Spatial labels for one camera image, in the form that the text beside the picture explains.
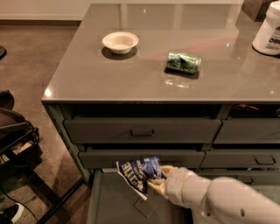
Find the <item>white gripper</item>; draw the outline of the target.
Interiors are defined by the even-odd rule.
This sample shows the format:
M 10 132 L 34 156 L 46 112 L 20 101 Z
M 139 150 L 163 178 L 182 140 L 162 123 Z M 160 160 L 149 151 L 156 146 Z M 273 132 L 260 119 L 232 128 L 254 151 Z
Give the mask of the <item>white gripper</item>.
M 200 208 L 205 205 L 210 179 L 172 165 L 162 165 L 161 172 L 166 180 L 158 178 L 147 181 L 154 191 L 177 206 Z

